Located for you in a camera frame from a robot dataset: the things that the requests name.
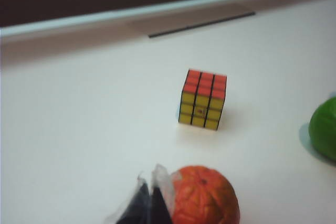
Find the white table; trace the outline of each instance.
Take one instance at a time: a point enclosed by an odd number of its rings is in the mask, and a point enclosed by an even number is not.
[[[336,91],[336,0],[234,2],[257,15],[156,39],[130,17],[3,38],[2,223],[102,223],[161,163],[223,173],[241,224],[335,224],[336,166],[302,138]],[[217,132],[177,123],[188,68],[228,75]]]

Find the red cube face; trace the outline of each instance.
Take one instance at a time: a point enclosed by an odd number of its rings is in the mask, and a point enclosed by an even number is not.
[[[226,76],[190,69],[181,96],[180,123],[218,129],[226,93]]]

